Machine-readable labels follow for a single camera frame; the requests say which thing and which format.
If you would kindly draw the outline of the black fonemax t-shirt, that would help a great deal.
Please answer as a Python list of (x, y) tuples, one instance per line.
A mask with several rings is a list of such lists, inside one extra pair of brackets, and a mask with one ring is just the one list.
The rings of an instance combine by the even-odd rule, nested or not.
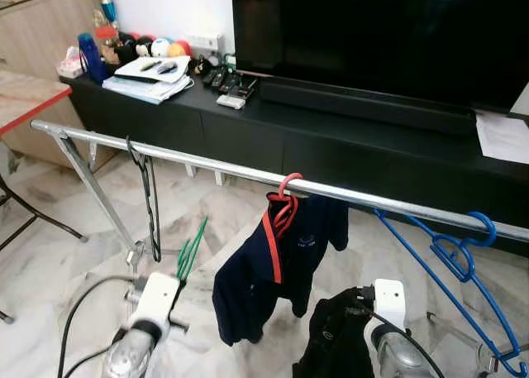
[(364, 290), (352, 287), (317, 302), (305, 352), (292, 364), (293, 378), (374, 378), (364, 340), (373, 302), (364, 299)]

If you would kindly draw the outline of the green plastic hanger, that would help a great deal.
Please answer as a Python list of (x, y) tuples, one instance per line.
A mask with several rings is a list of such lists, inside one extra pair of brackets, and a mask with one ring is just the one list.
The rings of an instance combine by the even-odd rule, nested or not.
[(177, 277), (178, 280), (181, 280), (182, 283), (188, 279), (190, 270), (193, 268), (193, 264), (195, 264), (195, 261), (197, 260), (199, 245), (202, 241), (205, 229), (207, 229), (208, 222), (208, 216), (202, 219), (195, 237), (193, 239), (188, 239), (178, 254), (177, 268), (175, 268), (175, 277)]

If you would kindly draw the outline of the blue plastic hanger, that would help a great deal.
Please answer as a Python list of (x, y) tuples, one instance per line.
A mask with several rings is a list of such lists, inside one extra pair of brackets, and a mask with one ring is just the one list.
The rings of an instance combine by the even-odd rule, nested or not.
[(472, 256), (470, 246), (492, 246), (492, 243), (498, 237), (498, 229), (496, 229), (495, 224), (492, 222), (488, 216), (480, 212), (471, 212), (469, 215), (476, 218), (484, 225), (484, 233), (486, 237), (483, 239), (475, 239), (472, 237), (458, 238), (451, 235), (443, 234), (431, 230), (426, 224), (419, 222), (418, 219), (412, 217), (411, 215), (405, 216), (412, 224), (419, 227), (423, 230), (424, 233), (430, 238), (430, 250), (434, 253), (434, 256), (438, 257), (438, 260), (446, 266), (447, 270), (459, 280), (460, 283), (466, 284), (471, 283), (477, 289), (479, 293), (483, 295), (484, 301), (492, 309), (495, 317), (498, 318), (500, 328), (503, 330), (503, 336), (510, 343), (510, 348), (500, 348), (495, 341), (491, 339), (484, 330), (484, 326), (480, 324), (476, 318), (469, 313), (468, 309), (462, 304), (462, 302), (456, 298), (456, 295), (453, 294), (453, 291), (450, 290), (450, 287), (447, 284), (443, 283), (443, 280), (440, 279), (438, 274), (435, 272), (430, 265), (420, 256), (420, 254), (413, 250), (411, 243), (405, 239), (404, 235), (401, 235), (400, 231), (394, 229), (392, 223), (387, 219), (387, 212), (384, 209), (374, 209), (374, 215), (380, 219), (380, 222), (393, 234), (393, 237), (397, 239), (398, 242), (412, 254), (412, 257), (419, 262), (421, 268), (431, 277), (440, 290), (447, 296), (450, 302), (453, 303), (455, 309), (460, 311), (462, 318), (469, 323), (469, 327), (474, 330), (477, 336), (480, 337), (481, 347), (486, 352), (486, 356), (490, 356), (490, 361), (495, 366), (502, 366), (507, 373), (513, 375), (514, 378), (528, 378), (528, 364), (524, 361), (516, 362), (517, 359), (522, 354), (522, 347), (519, 345), (517, 340), (517, 334), (512, 329), (512, 325), (508, 321), (507, 315), (503, 312), (502, 307), (499, 306), (499, 303), (496, 302), (496, 299), (492, 295), (492, 292), (488, 290), (487, 286), (480, 279), (479, 275), (476, 272), (476, 262)]

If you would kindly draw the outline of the red plastic hanger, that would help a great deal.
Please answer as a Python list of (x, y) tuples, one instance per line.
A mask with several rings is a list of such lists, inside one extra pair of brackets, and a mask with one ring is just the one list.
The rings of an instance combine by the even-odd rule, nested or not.
[(281, 258), (279, 253), (279, 241), (286, 234), (286, 231), (294, 222), (298, 212), (299, 199), (296, 196), (288, 195), (286, 188), (291, 180), (302, 179), (299, 173), (292, 173), (279, 183), (277, 192), (267, 193), (269, 203), (280, 203), (277, 213), (271, 213), (269, 209), (262, 216), (262, 227), (264, 227), (265, 238), (269, 245), (269, 256), (273, 271), (273, 280), (276, 284), (283, 283), (283, 272), (281, 272)]

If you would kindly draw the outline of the navy blue shirt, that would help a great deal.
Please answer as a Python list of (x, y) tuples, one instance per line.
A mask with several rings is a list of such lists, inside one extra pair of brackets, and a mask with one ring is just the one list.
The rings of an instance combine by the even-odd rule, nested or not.
[(271, 317), (277, 299), (291, 302), (293, 314), (307, 311), (315, 271), (328, 248), (347, 247), (349, 208), (347, 203), (320, 195), (298, 198), (294, 222), (279, 241), (283, 283), (273, 280), (269, 245), (262, 216), (277, 213), (280, 203), (269, 203), (257, 217), (257, 226), (224, 262), (214, 280), (214, 303), (219, 337), (231, 347), (241, 340), (257, 343)]

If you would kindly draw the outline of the silver metal clothes rack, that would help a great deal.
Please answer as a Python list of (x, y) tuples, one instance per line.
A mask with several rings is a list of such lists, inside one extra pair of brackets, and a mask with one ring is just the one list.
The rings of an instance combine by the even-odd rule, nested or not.
[[(103, 192), (101, 185), (96, 181), (87, 161), (79, 154), (79, 150), (77, 150), (75, 145), (77, 140), (82, 140), (91, 145), (106, 145), (114, 148), (114, 150), (132, 151), (133, 154), (152, 156), (152, 158), (173, 161), (180, 164), (188, 164), (192, 167), (199, 167), (199, 169), (218, 171), (218, 173), (223, 173), (228, 176), (235, 176), (260, 183), (281, 185), (281, 182), (284, 180), (283, 175), (270, 173), (269, 171), (250, 169), (250, 167), (217, 161), (205, 158), (205, 156), (196, 156), (188, 154), (188, 152), (166, 150), (166, 148), (142, 142), (125, 142), (122, 139), (118, 139), (118, 137), (99, 135), (99, 133), (91, 132), (90, 130), (74, 129), (68, 126), (49, 123), (39, 120), (39, 118), (34, 118), (31, 121), (31, 127), (41, 130), (46, 135), (52, 136), (56, 144), (67, 156), (77, 175), (79, 175), (83, 184), (89, 189), (90, 195), (94, 197), (96, 203), (98, 203), (99, 207), (101, 207), (108, 217), (111, 226), (114, 227), (114, 230), (120, 236), (122, 245), (127, 249), (127, 262), (133, 269), (136, 269), (139, 265), (139, 259), (142, 257), (145, 249), (143, 246), (137, 246), (135, 241), (133, 241), (121, 216), (117, 214), (116, 209), (110, 204), (108, 197)], [(529, 239), (528, 231), (524, 227), (517, 227), (503, 222), (491, 222), (486, 216), (476, 212), (472, 212), (471, 214), (458, 214), (446, 211), (445, 209), (432, 208), (414, 203), (404, 203), (404, 201), (393, 198), (370, 195), (359, 192), (359, 190), (337, 188), (336, 186), (306, 179), (294, 179), (288, 182), (287, 188), (299, 193), (321, 195), (332, 199), (343, 200), (344, 203), (358, 204), (361, 207), (382, 209), (383, 212), (402, 214), (408, 218), (418, 217), (428, 220), (428, 222), (439, 222), (450, 224), (453, 227), (460, 227), (460, 229), (480, 231), (486, 234), (486, 238), (480, 241), (480, 246), (490, 246), (495, 241), (496, 236), (503, 236), (513, 241), (528, 241)], [(455, 265), (450, 265), (450, 271), (458, 279), (462, 280), (462, 282), (474, 282), (477, 284), (481, 294), (490, 304), (496, 317), (498, 317), (500, 326), (505, 330), (508, 340), (512, 344), (512, 349), (509, 352), (503, 352), (496, 345), (495, 341), (484, 332), (479, 322), (465, 310), (465, 307), (462, 306), (460, 301), (454, 301), (453, 304), (460, 311), (466, 322), (475, 329), (477, 335), (480, 336), (481, 342), (486, 345), (488, 349), (487, 353), (491, 356), (490, 360), (488, 360), (488, 367), (494, 368), (495, 366), (502, 366), (516, 378), (527, 378), (528, 371), (525, 362), (519, 363), (518, 366), (513, 366), (511, 363), (512, 360), (517, 359), (522, 354), (521, 345), (519, 345), (519, 341), (515, 337), (512, 328), (510, 328), (505, 313), (498, 307), (491, 292), (480, 283), (479, 276), (476, 275), (475, 271), (474, 258), (469, 253), (469, 250), (466, 249), (466, 242), (460, 242), (460, 250), (464, 254), (466, 268), (461, 270)]]

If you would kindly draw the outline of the black tv console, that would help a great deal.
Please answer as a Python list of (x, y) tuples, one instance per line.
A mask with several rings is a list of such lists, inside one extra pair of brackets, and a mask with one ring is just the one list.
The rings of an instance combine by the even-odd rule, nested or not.
[(162, 103), (69, 79), (84, 127), (103, 135), (529, 227), (529, 167), (481, 154), (479, 138), (251, 98), (235, 110), (200, 84)]

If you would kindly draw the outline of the black soundbar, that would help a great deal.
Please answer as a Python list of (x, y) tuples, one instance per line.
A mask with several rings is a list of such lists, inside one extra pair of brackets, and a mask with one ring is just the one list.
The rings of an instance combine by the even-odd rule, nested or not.
[(335, 84), (303, 82), (286, 77), (261, 77), (260, 97), (270, 103), (306, 108), (337, 116), (468, 136), (476, 132), (476, 113), (469, 107)]

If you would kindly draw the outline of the white paper sheet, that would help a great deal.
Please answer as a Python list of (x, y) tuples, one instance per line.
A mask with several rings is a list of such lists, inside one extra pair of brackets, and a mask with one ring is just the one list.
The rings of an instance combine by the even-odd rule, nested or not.
[(475, 114), (481, 155), (529, 164), (529, 131), (521, 118), (481, 110), (476, 110)]

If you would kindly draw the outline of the small white device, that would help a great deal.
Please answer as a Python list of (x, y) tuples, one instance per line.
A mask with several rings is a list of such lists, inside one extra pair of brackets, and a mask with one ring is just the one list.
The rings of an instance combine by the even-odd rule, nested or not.
[(241, 110), (245, 106), (246, 100), (244, 98), (233, 97), (233, 95), (219, 95), (216, 103), (227, 108)]

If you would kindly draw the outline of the black remote control caddy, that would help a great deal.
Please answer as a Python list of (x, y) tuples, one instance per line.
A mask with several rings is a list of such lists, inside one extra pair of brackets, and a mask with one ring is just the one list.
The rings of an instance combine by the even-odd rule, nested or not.
[(188, 74), (196, 76), (208, 90), (227, 97), (247, 99), (257, 90), (261, 77), (237, 71), (234, 60), (233, 55), (223, 58), (198, 55), (190, 58)]

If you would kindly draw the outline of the black flat television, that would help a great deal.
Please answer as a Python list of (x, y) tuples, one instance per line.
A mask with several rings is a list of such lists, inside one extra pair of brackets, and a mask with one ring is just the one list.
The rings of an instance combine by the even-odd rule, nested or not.
[(528, 80), (527, 0), (232, 0), (238, 68), (461, 106)]

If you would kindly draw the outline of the stack of white papers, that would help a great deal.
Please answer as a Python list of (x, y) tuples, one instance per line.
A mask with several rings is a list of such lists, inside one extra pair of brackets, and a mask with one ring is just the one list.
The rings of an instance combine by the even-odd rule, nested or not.
[(161, 103), (178, 92), (193, 86), (186, 72), (190, 56), (136, 58), (122, 65), (113, 76), (103, 80), (103, 89), (140, 99), (148, 103)]

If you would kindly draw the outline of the orange ball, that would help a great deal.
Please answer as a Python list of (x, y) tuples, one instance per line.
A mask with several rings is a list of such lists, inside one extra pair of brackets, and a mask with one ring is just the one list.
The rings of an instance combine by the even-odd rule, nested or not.
[(184, 39), (171, 42), (169, 46), (169, 57), (192, 56), (193, 50)]

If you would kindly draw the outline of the white round toy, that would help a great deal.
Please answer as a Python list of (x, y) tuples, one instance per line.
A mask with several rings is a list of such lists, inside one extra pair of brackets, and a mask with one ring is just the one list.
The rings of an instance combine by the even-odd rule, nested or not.
[(169, 39), (158, 38), (152, 41), (150, 45), (150, 53), (154, 57), (167, 58), (170, 57), (170, 50), (173, 49), (173, 42)]

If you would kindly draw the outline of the black round toy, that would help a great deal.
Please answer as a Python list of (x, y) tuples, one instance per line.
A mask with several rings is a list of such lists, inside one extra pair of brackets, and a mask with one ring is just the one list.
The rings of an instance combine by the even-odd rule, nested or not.
[(151, 56), (151, 46), (154, 44), (153, 36), (136, 36), (121, 31), (118, 34), (116, 53), (121, 65), (131, 63), (136, 58)]

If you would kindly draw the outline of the gold figurine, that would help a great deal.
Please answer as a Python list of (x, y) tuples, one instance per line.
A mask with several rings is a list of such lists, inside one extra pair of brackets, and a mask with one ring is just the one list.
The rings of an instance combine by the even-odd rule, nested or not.
[(120, 64), (120, 57), (116, 53), (118, 42), (118, 30), (112, 24), (102, 24), (95, 26), (93, 30), (93, 37), (98, 45), (99, 52), (101, 52), (102, 59), (107, 64)]

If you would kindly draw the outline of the pink tissue pack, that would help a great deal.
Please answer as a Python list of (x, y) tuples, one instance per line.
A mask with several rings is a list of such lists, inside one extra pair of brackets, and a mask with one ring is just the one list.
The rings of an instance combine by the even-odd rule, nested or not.
[(60, 77), (69, 77), (69, 79), (76, 79), (86, 72), (83, 63), (83, 53), (77, 46), (69, 46), (65, 51), (65, 57), (55, 66), (57, 75)]

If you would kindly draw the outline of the pink marble folding table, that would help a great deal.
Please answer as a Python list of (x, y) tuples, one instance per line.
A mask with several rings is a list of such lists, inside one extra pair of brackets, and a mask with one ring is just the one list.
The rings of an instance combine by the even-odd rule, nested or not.
[[(30, 121), (42, 110), (53, 106), (54, 103), (63, 98), (67, 98), (71, 93), (72, 89), (67, 84), (57, 82), (57, 80), (39, 79), (39, 77), (27, 74), (0, 70), (0, 137), (7, 135), (8, 132), (22, 123)], [(0, 242), (0, 251), (7, 248), (27, 227), (38, 222), (38, 220), (59, 227), (82, 242), (87, 241), (86, 236), (72, 229), (68, 224), (58, 222), (58, 220), (27, 203), (0, 176), (0, 207), (3, 207), (8, 201), (15, 201), (16, 204), (30, 212), (31, 216), (18, 229), (8, 235), (4, 241)]]

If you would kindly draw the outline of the blue trophy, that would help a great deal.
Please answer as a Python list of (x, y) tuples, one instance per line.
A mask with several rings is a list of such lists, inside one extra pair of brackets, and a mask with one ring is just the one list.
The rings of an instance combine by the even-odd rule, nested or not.
[(117, 21), (116, 4), (113, 0), (99, 0), (99, 9), (94, 15), (95, 26), (112, 26), (120, 30), (120, 22)]

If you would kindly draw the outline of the light wooden cabinet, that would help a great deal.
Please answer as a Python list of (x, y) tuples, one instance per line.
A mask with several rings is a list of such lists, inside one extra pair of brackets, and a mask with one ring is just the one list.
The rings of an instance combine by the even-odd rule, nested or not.
[[(0, 70), (58, 80), (55, 66), (77, 45), (77, 36), (93, 30), (98, 0), (29, 0), (0, 10)], [(58, 99), (33, 118), (83, 129), (69, 98)], [(69, 167), (69, 160), (50, 135), (23, 123), (5, 133), (11, 150)]]

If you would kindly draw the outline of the white wall socket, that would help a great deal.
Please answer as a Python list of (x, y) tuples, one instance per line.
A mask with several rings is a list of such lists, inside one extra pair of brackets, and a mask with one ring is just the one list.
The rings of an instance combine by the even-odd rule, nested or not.
[(224, 42), (223, 34), (189, 34), (185, 36), (185, 39), (197, 54), (222, 55), (226, 53), (226, 42)]

